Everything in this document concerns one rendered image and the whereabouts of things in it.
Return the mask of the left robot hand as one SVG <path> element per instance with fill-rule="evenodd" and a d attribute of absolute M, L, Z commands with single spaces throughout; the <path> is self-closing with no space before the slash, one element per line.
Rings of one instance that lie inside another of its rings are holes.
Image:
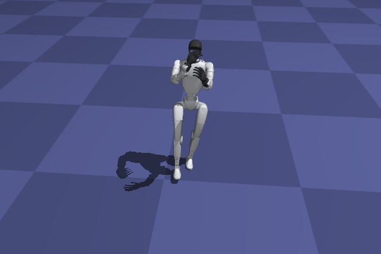
<path fill-rule="evenodd" d="M 198 70 L 197 69 L 193 69 L 193 70 L 197 71 L 197 72 L 194 71 L 193 73 L 196 73 L 198 75 L 193 75 L 193 76 L 198 77 L 200 79 L 200 81 L 202 81 L 202 84 L 205 87 L 208 87 L 207 83 L 208 83 L 209 79 L 206 78 L 206 74 L 205 74 L 204 70 L 201 67 L 195 67 L 195 68 L 197 68 Z"/>

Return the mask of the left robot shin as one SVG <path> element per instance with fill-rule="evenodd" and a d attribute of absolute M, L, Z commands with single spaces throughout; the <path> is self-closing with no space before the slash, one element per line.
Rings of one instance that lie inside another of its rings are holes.
<path fill-rule="evenodd" d="M 193 157 L 193 153 L 196 151 L 197 149 L 197 146 L 198 146 L 198 143 L 199 143 L 199 138 L 194 138 L 194 139 L 190 139 L 190 145 L 189 145 L 189 155 L 188 155 L 188 159 L 189 157 L 192 159 Z"/>

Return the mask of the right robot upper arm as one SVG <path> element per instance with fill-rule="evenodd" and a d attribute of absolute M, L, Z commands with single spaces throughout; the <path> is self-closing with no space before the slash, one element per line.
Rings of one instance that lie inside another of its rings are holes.
<path fill-rule="evenodd" d="M 182 64 L 183 64 L 183 61 L 181 61 L 181 60 L 176 60 L 174 62 L 174 65 L 173 65 L 173 68 L 172 68 L 172 71 L 171 71 L 171 76 L 180 72 L 180 69 L 182 69 Z M 179 83 L 179 81 L 176 81 L 176 80 L 172 80 L 170 82 L 172 84 L 178 84 Z"/>

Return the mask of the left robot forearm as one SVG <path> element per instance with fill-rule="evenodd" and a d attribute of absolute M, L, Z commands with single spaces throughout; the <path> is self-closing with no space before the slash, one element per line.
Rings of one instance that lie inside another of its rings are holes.
<path fill-rule="evenodd" d="M 212 79 L 211 79 L 211 81 L 208 81 L 207 85 L 208 85 L 208 87 L 205 87 L 205 86 L 203 85 L 203 89 L 204 89 L 204 90 L 209 90 L 209 89 L 212 88 L 212 86 L 213 86 L 213 81 L 212 81 Z"/>

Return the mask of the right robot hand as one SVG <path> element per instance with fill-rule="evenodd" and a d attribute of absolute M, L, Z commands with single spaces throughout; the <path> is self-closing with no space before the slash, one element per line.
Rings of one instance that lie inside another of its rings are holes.
<path fill-rule="evenodd" d="M 199 54 L 199 55 L 198 55 L 198 54 Z M 196 57 L 196 56 L 197 56 L 197 57 Z M 201 54 L 200 51 L 197 51 L 197 50 L 193 50 L 192 52 L 190 52 L 190 53 L 188 54 L 187 62 L 184 63 L 184 64 L 188 65 L 188 68 L 186 69 L 186 71 L 189 71 L 189 70 L 190 70 L 190 68 L 191 68 L 191 64 L 193 64 L 193 63 L 196 61 L 196 59 L 197 59 L 198 57 L 200 57 L 200 56 L 202 56 L 202 54 Z"/>

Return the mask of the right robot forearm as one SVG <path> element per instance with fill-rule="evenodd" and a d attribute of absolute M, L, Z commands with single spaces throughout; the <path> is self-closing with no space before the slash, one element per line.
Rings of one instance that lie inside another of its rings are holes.
<path fill-rule="evenodd" d="M 188 65 L 184 64 L 182 66 L 182 70 L 179 73 L 176 73 L 170 77 L 170 81 L 176 80 L 176 81 L 181 81 L 183 78 L 188 76 L 188 72 L 186 69 L 188 68 Z"/>

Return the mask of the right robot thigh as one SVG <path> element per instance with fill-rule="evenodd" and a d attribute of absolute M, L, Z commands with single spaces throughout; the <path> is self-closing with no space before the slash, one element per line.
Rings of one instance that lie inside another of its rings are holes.
<path fill-rule="evenodd" d="M 184 101 L 176 102 L 173 105 L 173 124 L 174 124 L 174 141 L 183 143 L 182 123 L 183 123 Z"/>

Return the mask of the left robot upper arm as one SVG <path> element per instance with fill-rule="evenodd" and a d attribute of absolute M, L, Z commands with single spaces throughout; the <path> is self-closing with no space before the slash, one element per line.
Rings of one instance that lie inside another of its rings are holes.
<path fill-rule="evenodd" d="M 213 80 L 214 66 L 212 62 L 205 62 L 205 70 L 206 70 L 206 78 L 208 78 L 209 81 L 211 81 L 211 79 Z"/>

